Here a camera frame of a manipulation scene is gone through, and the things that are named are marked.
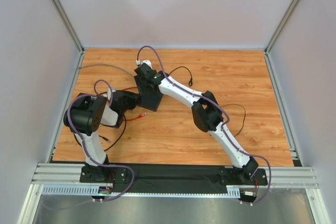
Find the aluminum frame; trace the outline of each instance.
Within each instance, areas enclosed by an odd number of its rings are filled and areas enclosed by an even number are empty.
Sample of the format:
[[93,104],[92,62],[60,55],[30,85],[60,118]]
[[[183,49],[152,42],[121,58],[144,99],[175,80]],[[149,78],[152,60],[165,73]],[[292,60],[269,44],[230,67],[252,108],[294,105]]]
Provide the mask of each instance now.
[[277,29],[275,30],[274,34],[271,37],[271,40],[269,41],[268,45],[266,46],[265,52],[269,53],[272,50],[272,47],[274,46],[276,40],[278,39],[279,35],[281,34],[284,26],[286,25],[287,21],[289,20],[290,16],[294,12],[295,8],[299,4],[300,0],[292,0],[292,2],[289,4],[284,16],[282,17]]
[[[85,185],[86,183],[79,182],[82,167],[83,163],[41,163],[37,165],[31,183],[42,185]],[[269,176],[267,166],[260,168],[265,169],[266,175]],[[311,167],[272,167],[271,171],[271,188],[319,188]]]
[[43,185],[30,185],[17,224],[33,223]]
[[61,20],[63,21],[65,27],[67,28],[71,38],[73,39],[74,43],[76,44],[79,52],[83,52],[84,51],[84,47],[82,46],[67,14],[65,13],[62,5],[61,5],[61,2],[59,0],[51,0],[52,3],[54,4],[55,8],[56,8],[56,11],[58,12],[59,14],[59,17],[61,18]]
[[297,160],[300,160],[302,162],[300,151],[297,148],[297,141],[295,139],[295,135],[294,135],[293,130],[292,130],[292,123],[291,123],[290,118],[288,116],[288,112],[287,112],[288,110],[287,110],[286,105],[284,103],[284,99],[283,99],[283,96],[282,96],[282,92],[281,92],[281,89],[280,89],[280,86],[279,86],[279,82],[278,82],[276,73],[274,72],[274,67],[273,67],[273,64],[272,64],[272,60],[270,58],[270,53],[264,52],[264,56],[265,56],[265,62],[266,62],[267,70],[268,70],[268,73],[269,73],[269,77],[271,79],[271,83],[272,83],[272,86],[273,86],[273,91],[274,91],[274,94],[275,94],[275,97],[276,97],[276,100],[277,100],[277,103],[278,103],[278,108],[279,108],[279,111],[280,111],[281,119],[282,119],[282,122],[284,124],[283,128],[285,129],[285,132],[286,132],[286,137],[287,137],[287,141],[288,141],[288,144],[289,144],[289,149],[290,149],[290,152],[291,152],[292,159],[297,159]]
[[83,62],[84,56],[85,56],[85,52],[86,51],[84,50],[79,55],[78,62],[76,64],[76,68],[75,68],[75,71],[74,71],[73,76],[72,76],[72,81],[71,81],[70,87],[68,89],[69,91],[68,91],[68,94],[67,94],[67,98],[65,99],[64,104],[62,106],[63,109],[62,109],[62,112],[59,115],[58,124],[57,124],[56,130],[55,130],[55,132],[52,136],[53,143],[52,143],[51,149],[49,150],[49,154],[48,154],[48,157],[47,157],[47,162],[51,161],[52,156],[55,152],[55,148],[56,148],[56,145],[58,143],[58,139],[59,139],[59,136],[60,136],[61,130],[62,130],[63,115],[66,112],[66,110],[68,109],[68,105],[70,103],[70,99],[71,99],[73,90],[75,89],[77,78],[78,78],[79,71],[80,71],[80,69],[78,69],[78,68],[82,65],[82,62]]

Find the wooden floor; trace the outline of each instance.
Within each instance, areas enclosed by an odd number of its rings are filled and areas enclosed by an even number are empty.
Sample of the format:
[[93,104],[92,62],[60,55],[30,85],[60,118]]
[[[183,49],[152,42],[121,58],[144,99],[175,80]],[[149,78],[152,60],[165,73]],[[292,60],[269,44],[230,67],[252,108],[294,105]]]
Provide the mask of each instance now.
[[[137,51],[91,48],[82,66],[110,63],[133,73]],[[193,74],[193,89],[213,92],[220,105],[238,103],[246,108],[245,126],[236,138],[248,152],[266,157],[272,166],[293,165],[262,51],[162,49],[158,52],[166,72],[187,66]],[[149,49],[142,51],[140,59],[151,60],[153,68],[160,70],[155,54]],[[185,85],[190,79],[185,69],[178,69],[172,76]],[[135,86],[134,79],[119,69],[84,68],[80,70],[72,99],[79,92],[94,93],[93,84],[98,79],[107,80],[115,89]],[[98,92],[106,90],[104,83],[98,85]],[[229,105],[225,110],[231,119],[228,127],[235,135],[242,126],[244,109]],[[143,112],[147,116],[128,122],[123,138],[107,151],[111,162],[230,164],[217,141],[194,125],[190,109],[182,103],[165,95],[157,112],[136,108],[125,115],[131,119]],[[100,126],[99,133],[114,142],[122,129],[123,125],[119,129]],[[109,146],[104,140],[102,144],[105,148]],[[83,150],[67,127],[62,128],[53,160],[85,160]]]

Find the white wall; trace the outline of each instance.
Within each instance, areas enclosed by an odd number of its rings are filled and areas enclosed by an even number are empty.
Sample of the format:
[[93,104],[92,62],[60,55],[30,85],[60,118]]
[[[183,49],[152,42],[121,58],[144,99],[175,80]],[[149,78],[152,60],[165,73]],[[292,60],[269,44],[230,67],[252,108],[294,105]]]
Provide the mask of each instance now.
[[1,223],[16,223],[78,52],[50,0],[0,0]]
[[60,0],[86,47],[264,48],[291,0]]
[[301,0],[271,58],[303,163],[336,222],[336,0]]

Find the black mounting plate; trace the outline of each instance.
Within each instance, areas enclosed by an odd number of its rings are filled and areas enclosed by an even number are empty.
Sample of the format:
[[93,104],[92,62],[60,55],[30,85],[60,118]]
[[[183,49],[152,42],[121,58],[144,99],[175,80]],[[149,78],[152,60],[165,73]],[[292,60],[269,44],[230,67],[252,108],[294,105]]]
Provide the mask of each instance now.
[[[131,167],[135,173],[133,185],[128,190],[130,193],[225,194],[227,185],[255,186],[254,178],[258,180],[259,185],[267,185],[264,169],[258,169],[252,180],[242,182],[236,175],[237,170],[232,166],[127,163],[122,165]],[[107,173],[114,173],[113,190],[123,191],[131,181],[131,172],[124,168],[106,169]],[[80,182],[93,183],[83,174],[80,176]]]
[[233,168],[232,166],[227,167],[223,166],[219,169],[219,175],[221,177],[220,183],[222,185],[231,186],[231,185],[244,185],[244,186],[255,186],[256,180],[258,180],[259,185],[267,186],[267,176],[265,169],[257,169],[254,173],[252,179],[244,179],[241,180],[242,176],[238,176],[237,169]]

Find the cable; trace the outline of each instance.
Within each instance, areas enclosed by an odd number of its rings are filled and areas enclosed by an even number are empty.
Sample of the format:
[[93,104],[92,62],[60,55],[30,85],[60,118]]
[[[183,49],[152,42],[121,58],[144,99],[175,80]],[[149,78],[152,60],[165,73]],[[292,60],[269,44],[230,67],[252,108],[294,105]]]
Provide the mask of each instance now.
[[90,67],[95,67],[95,66],[107,66],[107,67],[117,68],[117,69],[120,69],[121,71],[124,71],[124,72],[127,73],[129,76],[131,76],[132,78],[134,78],[134,75],[131,74],[130,72],[128,72],[126,69],[123,69],[123,68],[118,67],[118,66],[113,65],[113,64],[106,64],[106,63],[90,64],[90,65],[86,65],[86,66],[79,67],[79,68],[77,68],[77,69],[90,68]]
[[244,106],[242,106],[242,105],[240,105],[240,104],[238,104],[238,103],[229,103],[229,104],[224,105],[224,106],[221,106],[221,107],[226,107],[226,106],[229,106],[229,105],[237,105],[237,106],[240,106],[240,107],[242,107],[242,108],[244,109],[243,125],[242,125],[242,127],[240,128],[240,130],[238,131],[238,133],[237,133],[236,135],[234,135],[234,137],[236,137],[236,136],[238,136],[238,135],[240,134],[240,132],[241,132],[241,131],[243,130],[243,128],[244,128],[244,123],[245,123],[245,118],[246,118],[246,110],[245,110]]
[[138,115],[138,116],[135,117],[135,118],[128,119],[128,120],[126,120],[126,121],[128,121],[128,122],[130,122],[130,121],[134,121],[134,120],[136,120],[136,119],[143,118],[145,115],[147,115],[146,112],[144,112],[144,113]]
[[125,89],[122,89],[122,90],[129,90],[129,89],[137,89],[138,87],[129,87],[129,88],[125,88]]
[[104,151],[108,151],[110,148],[114,147],[114,145],[120,140],[120,138],[123,136],[123,134],[125,133],[125,130],[126,130],[126,126],[127,126],[127,120],[126,120],[126,116],[124,115],[124,129],[122,130],[120,136],[117,138],[117,140],[115,140],[115,142],[113,144],[111,144],[108,148],[106,148]]
[[[73,137],[75,138],[77,144],[78,144],[80,147],[82,147],[81,144],[80,144],[80,142],[78,141],[78,139],[76,138],[76,135],[75,135],[74,133],[73,133]],[[110,141],[107,137],[104,137],[104,136],[101,136],[101,135],[99,135],[99,137],[101,137],[102,139],[104,139],[106,142],[111,143],[111,141]]]
[[190,73],[190,80],[188,82],[188,85],[189,85],[189,87],[191,87],[193,85],[193,75],[191,74],[191,71],[189,70],[189,68],[187,68],[185,66],[179,66],[179,67],[173,69],[172,71],[170,71],[170,73],[168,75],[170,76],[172,74],[172,72],[174,72],[175,70],[177,70],[179,68],[185,68],[186,70],[189,71],[189,73]]
[[[104,150],[105,152],[108,151],[110,148],[114,147],[115,144],[122,138],[122,136],[124,135],[125,130],[126,130],[126,125],[127,125],[127,120],[126,120],[126,116],[124,115],[124,129],[122,130],[122,132],[121,132],[121,134],[119,135],[119,137],[117,138],[117,140],[115,140],[115,141],[113,142],[113,144],[111,144],[109,147],[107,147],[107,148]],[[75,138],[77,144],[81,147],[82,145],[80,144],[80,142],[79,142],[78,139],[76,138],[76,135],[73,134],[73,136],[74,136],[74,138]]]
[[111,85],[107,82],[107,81],[105,81],[105,80],[103,80],[103,79],[99,79],[99,80],[97,80],[95,83],[94,83],[94,85],[93,85],[93,90],[94,90],[94,92],[96,93],[96,95],[99,95],[99,93],[97,92],[97,90],[96,90],[96,86],[97,86],[97,84],[99,83],[99,82],[105,82],[106,83],[106,85],[109,87],[109,89],[110,89],[110,91],[111,91],[111,98],[110,98],[110,103],[109,103],[109,107],[111,107],[111,105],[112,105],[112,100],[113,100],[113,88],[111,87]]
[[214,102],[213,100],[209,99],[208,97],[205,97],[203,95],[199,95],[199,94],[194,94],[186,89],[184,89],[183,87],[181,87],[180,85],[178,85],[177,83],[174,83],[171,79],[168,78],[167,74],[165,73],[164,71],[164,68],[163,68],[163,64],[162,64],[162,61],[161,61],[161,58],[160,58],[160,55],[158,54],[158,52],[151,46],[143,46],[139,49],[138,51],[138,54],[137,54],[137,61],[139,61],[139,56],[140,56],[140,53],[141,51],[144,49],[144,48],[150,48],[156,55],[157,57],[157,60],[159,61],[160,63],[160,66],[161,66],[161,70],[162,70],[162,73],[164,75],[164,77],[168,80],[168,82],[171,84],[171,85],[174,85],[176,86],[177,88],[181,89],[182,91],[186,92],[187,94],[190,94],[190,95],[193,95],[195,97],[199,97],[199,98],[202,98],[208,102],[210,102],[211,104],[213,104],[215,107],[217,107],[227,118],[226,121],[224,121],[222,124],[221,124],[221,130],[223,131],[223,133],[225,134],[226,138],[228,139],[228,141],[230,142],[230,144],[240,153],[242,153],[243,155],[246,155],[246,156],[249,156],[249,157],[258,157],[258,158],[261,158],[263,159],[266,163],[267,163],[267,166],[268,166],[268,170],[269,170],[269,181],[268,181],[268,186],[267,186],[267,190],[265,192],[265,194],[262,196],[261,199],[259,199],[258,201],[254,202],[254,204],[258,204],[258,203],[261,203],[265,198],[266,196],[268,195],[269,193],[269,188],[270,188],[270,185],[271,185],[271,180],[272,180],[272,172],[271,172],[271,166],[268,162],[268,160],[266,158],[264,158],[263,156],[260,156],[260,155],[254,155],[254,154],[249,154],[249,153],[246,153],[242,150],[240,150],[235,144],[234,142],[231,140],[231,138],[228,136],[228,134],[226,133],[226,131],[224,130],[224,125],[227,124],[229,121],[230,121],[230,118],[228,116],[228,114],[225,112],[225,110],[220,107],[216,102]]

